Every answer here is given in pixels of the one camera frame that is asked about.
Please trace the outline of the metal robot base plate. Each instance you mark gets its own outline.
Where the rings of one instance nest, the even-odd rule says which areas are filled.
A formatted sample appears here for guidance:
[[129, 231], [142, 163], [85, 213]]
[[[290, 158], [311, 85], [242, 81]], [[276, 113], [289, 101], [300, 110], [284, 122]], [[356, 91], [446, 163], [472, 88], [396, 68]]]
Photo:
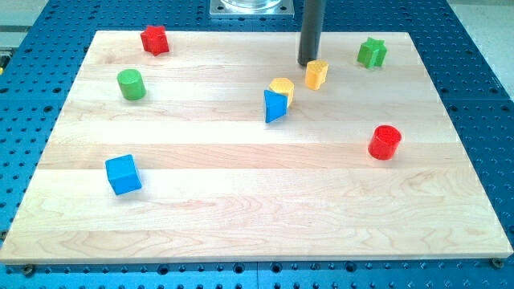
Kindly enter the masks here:
[[293, 0], [209, 0], [211, 18], [293, 18]]

